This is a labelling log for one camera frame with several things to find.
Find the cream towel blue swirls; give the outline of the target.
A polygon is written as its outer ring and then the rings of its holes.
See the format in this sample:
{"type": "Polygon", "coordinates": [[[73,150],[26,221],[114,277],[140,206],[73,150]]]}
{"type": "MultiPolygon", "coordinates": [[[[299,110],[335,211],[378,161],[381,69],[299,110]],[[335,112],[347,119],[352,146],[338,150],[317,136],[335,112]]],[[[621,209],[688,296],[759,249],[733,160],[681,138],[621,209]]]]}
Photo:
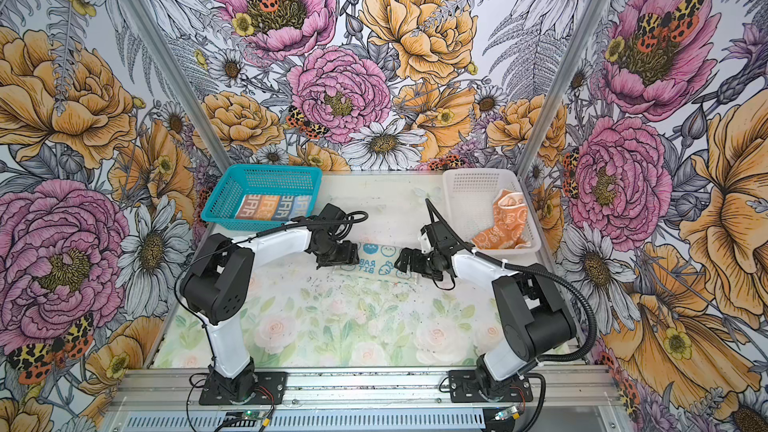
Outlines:
{"type": "Polygon", "coordinates": [[[418,274],[410,271],[403,272],[395,267],[395,262],[400,257],[401,251],[400,247],[391,245],[360,243],[358,246],[359,262],[336,266],[335,271],[358,278],[394,283],[417,283],[420,280],[418,274]]]}

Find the striped rabbit lettering towel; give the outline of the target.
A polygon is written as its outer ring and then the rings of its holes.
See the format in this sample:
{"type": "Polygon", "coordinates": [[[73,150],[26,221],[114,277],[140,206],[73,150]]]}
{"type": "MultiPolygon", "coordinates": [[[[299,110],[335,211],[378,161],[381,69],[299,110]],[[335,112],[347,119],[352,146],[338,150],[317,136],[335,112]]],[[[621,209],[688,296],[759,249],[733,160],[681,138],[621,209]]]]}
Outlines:
{"type": "Polygon", "coordinates": [[[285,222],[306,215],[312,205],[311,195],[262,195],[244,197],[235,218],[254,221],[285,222]]]}

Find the white plastic laundry basket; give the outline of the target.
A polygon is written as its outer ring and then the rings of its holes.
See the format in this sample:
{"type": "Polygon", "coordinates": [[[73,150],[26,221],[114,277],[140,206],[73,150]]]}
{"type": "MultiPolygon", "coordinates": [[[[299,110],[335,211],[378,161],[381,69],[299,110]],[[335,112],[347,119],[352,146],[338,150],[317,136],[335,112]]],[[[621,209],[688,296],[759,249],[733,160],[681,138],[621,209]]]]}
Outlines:
{"type": "MultiPolygon", "coordinates": [[[[445,171],[442,174],[446,218],[463,238],[472,239],[494,225],[492,204],[502,191],[522,193],[517,176],[510,170],[494,168],[466,168],[445,171]]],[[[535,254],[541,248],[541,238],[528,207],[526,222],[521,231],[520,245],[510,248],[482,248],[481,251],[498,258],[512,258],[535,254]]]]}

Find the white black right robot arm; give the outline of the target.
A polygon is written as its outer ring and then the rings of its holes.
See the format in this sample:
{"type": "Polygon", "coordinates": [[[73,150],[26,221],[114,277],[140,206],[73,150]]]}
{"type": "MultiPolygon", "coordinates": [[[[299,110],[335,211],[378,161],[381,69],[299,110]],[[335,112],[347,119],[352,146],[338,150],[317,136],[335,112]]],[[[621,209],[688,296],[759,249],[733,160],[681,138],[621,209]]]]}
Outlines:
{"type": "Polygon", "coordinates": [[[576,323],[557,286],[563,280],[543,265],[515,265],[494,258],[462,241],[449,225],[433,222],[421,229],[419,249],[404,248],[394,267],[437,282],[446,274],[483,286],[493,293],[503,338],[477,359],[470,375],[449,374],[454,402],[528,400],[526,376],[542,362],[572,362],[583,358],[578,349],[554,354],[553,349],[574,339],[576,323]]]}

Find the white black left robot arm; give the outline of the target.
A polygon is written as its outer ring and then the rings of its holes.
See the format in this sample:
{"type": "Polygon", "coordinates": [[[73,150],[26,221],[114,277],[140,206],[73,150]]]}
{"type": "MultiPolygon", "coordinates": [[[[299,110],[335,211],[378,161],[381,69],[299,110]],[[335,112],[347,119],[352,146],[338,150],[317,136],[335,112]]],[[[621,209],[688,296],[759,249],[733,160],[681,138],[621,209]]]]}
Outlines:
{"type": "Polygon", "coordinates": [[[203,406],[280,404],[287,375],[259,378],[245,344],[240,310],[252,272],[288,255],[304,252],[319,268],[359,263],[358,245],[347,239],[365,211],[346,213],[328,204],[317,215],[297,217],[244,239],[210,235],[175,287],[179,304],[202,322],[211,364],[202,385],[203,406]]]}

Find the orange and white towel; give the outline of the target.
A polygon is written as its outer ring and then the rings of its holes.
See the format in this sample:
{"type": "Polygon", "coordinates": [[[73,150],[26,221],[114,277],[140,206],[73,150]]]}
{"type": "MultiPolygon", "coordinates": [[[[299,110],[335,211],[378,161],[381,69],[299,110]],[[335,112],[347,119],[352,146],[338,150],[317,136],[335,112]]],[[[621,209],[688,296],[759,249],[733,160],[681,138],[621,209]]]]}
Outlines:
{"type": "Polygon", "coordinates": [[[472,243],[485,250],[528,247],[530,243],[523,238],[528,211],[521,192],[502,189],[493,202],[493,225],[475,235],[472,243]]]}

